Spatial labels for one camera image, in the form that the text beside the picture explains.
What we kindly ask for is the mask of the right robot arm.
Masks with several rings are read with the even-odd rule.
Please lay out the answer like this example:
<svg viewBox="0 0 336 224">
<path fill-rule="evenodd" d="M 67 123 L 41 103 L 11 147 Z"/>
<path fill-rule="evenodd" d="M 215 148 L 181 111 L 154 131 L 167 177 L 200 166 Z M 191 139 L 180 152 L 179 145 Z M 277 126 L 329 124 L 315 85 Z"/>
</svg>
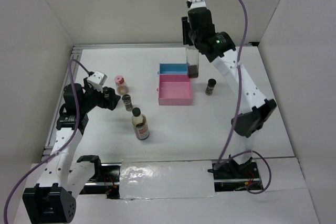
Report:
<svg viewBox="0 0 336 224">
<path fill-rule="evenodd" d="M 212 14 L 206 7 L 190 9 L 182 17 L 183 43 L 194 46 L 219 71 L 237 96 L 237 109 L 231 120 L 235 148 L 231 153 L 229 172 L 235 178 L 247 172 L 255 137 L 277 104 L 259 90 L 238 59 L 239 50 L 226 32 L 216 32 Z"/>
</svg>

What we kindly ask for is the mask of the black round cap jar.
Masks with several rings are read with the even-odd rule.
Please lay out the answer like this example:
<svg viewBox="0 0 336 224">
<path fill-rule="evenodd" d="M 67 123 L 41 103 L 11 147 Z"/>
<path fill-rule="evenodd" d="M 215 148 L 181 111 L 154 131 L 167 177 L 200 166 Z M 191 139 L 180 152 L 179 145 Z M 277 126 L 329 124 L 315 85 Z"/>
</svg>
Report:
<svg viewBox="0 0 336 224">
<path fill-rule="evenodd" d="M 108 90 L 108 88 L 104 88 L 103 92 L 104 92 L 104 98 L 108 99 L 109 98 L 109 90 Z"/>
</svg>

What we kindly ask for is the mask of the square glass bottle gold spout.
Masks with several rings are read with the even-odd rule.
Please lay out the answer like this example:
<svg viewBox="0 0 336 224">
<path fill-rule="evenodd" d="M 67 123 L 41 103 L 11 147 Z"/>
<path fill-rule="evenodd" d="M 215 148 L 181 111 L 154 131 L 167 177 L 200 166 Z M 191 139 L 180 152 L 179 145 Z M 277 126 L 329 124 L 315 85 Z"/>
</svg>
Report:
<svg viewBox="0 0 336 224">
<path fill-rule="evenodd" d="M 190 79 L 198 77 L 199 52 L 194 46 L 186 46 L 187 74 Z"/>
</svg>

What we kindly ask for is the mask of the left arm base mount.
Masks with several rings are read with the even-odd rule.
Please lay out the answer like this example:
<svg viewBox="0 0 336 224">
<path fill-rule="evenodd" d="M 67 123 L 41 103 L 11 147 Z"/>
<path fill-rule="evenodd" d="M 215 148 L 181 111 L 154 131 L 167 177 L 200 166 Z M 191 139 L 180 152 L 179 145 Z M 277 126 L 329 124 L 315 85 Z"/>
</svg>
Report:
<svg viewBox="0 0 336 224">
<path fill-rule="evenodd" d="M 106 199 L 120 199 L 121 163 L 103 163 L 100 174 L 89 179 L 79 195 L 101 195 Z"/>
</svg>

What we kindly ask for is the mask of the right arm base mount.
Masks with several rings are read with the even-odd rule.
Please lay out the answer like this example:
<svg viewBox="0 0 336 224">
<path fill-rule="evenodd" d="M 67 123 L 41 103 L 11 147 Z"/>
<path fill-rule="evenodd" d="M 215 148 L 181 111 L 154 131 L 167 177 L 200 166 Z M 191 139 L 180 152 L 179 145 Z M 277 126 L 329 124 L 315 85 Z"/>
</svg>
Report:
<svg viewBox="0 0 336 224">
<path fill-rule="evenodd" d="M 252 159 L 242 165 L 238 165 L 233 160 L 217 170 L 214 167 L 215 163 L 208 172 L 213 175 L 216 192 L 244 191 L 248 185 L 250 185 L 249 190 L 251 191 L 259 191 L 264 188 L 257 163 Z"/>
</svg>

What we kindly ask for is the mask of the pink cap spice jar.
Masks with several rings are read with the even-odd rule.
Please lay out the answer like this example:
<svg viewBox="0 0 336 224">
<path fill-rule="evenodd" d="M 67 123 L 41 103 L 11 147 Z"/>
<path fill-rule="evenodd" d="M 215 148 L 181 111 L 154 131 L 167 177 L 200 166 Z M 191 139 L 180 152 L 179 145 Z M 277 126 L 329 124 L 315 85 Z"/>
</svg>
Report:
<svg viewBox="0 0 336 224">
<path fill-rule="evenodd" d="M 115 84 L 116 84 L 116 89 L 117 93 L 120 96 L 126 95 L 129 93 L 129 88 L 126 84 L 126 81 L 123 76 L 118 75 L 114 78 Z"/>
</svg>

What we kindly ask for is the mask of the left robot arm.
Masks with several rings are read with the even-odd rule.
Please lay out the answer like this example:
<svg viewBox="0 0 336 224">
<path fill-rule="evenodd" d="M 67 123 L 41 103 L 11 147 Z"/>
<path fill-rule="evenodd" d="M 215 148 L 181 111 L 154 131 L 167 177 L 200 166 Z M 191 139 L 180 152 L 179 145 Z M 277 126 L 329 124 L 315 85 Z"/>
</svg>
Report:
<svg viewBox="0 0 336 224">
<path fill-rule="evenodd" d="M 120 96 L 104 86 L 107 76 L 91 72 L 83 84 L 64 87 L 64 103 L 59 110 L 56 139 L 45 169 L 36 185 L 25 188 L 23 202 L 31 223 L 71 223 L 76 212 L 76 198 L 88 180 L 99 181 L 103 167 L 97 155 L 74 155 L 96 108 L 114 110 Z"/>
</svg>

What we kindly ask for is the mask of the small black pepper shaker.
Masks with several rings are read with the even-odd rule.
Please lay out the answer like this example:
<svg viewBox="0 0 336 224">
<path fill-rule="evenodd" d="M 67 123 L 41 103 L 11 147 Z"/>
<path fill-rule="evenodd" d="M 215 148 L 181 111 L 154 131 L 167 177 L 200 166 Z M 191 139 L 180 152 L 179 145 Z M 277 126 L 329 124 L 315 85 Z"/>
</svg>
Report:
<svg viewBox="0 0 336 224">
<path fill-rule="evenodd" d="M 132 105 L 132 101 L 131 101 L 131 96 L 129 94 L 125 94 L 122 96 L 122 102 L 125 106 L 125 109 L 127 111 L 132 111 L 133 110 L 133 105 Z"/>
</svg>

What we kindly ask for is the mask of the black cap spice jar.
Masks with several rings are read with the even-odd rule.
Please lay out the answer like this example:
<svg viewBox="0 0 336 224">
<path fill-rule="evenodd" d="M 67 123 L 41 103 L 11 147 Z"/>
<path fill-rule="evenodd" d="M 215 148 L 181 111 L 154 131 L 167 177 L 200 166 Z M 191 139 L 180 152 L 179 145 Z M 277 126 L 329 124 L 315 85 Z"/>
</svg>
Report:
<svg viewBox="0 0 336 224">
<path fill-rule="evenodd" d="M 213 90 L 214 90 L 214 87 L 216 86 L 217 82 L 215 79 L 213 78 L 210 78 L 208 80 L 208 83 L 207 83 L 207 87 L 206 87 L 206 90 L 205 90 L 205 94 L 206 95 L 212 95 L 213 94 Z"/>
</svg>

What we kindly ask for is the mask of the soy sauce bottle red label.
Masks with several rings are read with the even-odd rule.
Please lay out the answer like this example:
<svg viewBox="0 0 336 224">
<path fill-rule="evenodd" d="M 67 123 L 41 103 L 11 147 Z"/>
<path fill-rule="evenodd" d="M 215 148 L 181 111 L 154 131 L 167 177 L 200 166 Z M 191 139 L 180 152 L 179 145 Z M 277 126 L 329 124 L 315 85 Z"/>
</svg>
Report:
<svg viewBox="0 0 336 224">
<path fill-rule="evenodd" d="M 131 123 L 138 140 L 145 140 L 149 137 L 150 131 L 146 116 L 142 114 L 139 108 L 132 109 Z"/>
</svg>

